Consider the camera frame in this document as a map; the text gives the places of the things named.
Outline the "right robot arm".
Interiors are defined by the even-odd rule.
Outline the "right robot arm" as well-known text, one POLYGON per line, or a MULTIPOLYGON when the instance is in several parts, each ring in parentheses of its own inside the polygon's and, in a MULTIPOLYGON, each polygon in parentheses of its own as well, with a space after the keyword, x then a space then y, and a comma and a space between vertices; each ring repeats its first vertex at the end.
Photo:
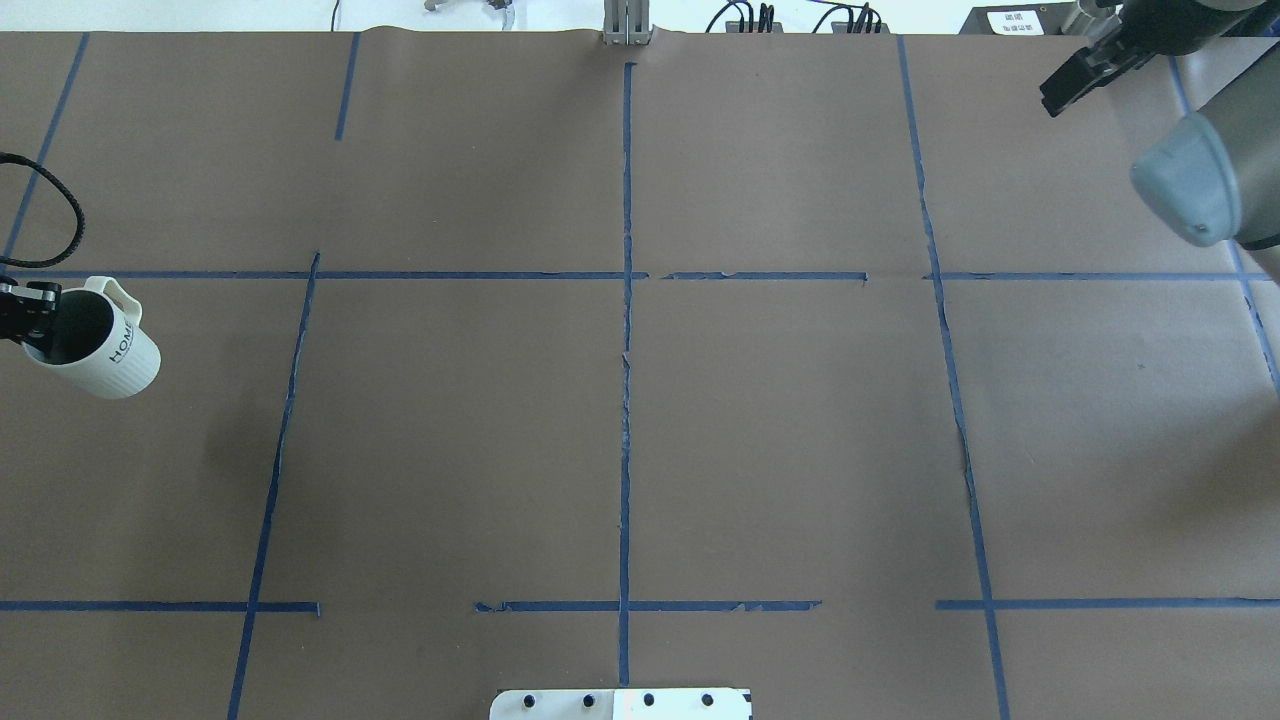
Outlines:
MULTIPOLYGON (((1185 56, 1252 20, 1277 19, 1274 1, 1120 1, 1116 9, 1108 28, 1041 85, 1051 117, 1157 56, 1185 56)), ((1134 160, 1134 190, 1188 243, 1277 247, 1277 85, 1271 47, 1134 160)))

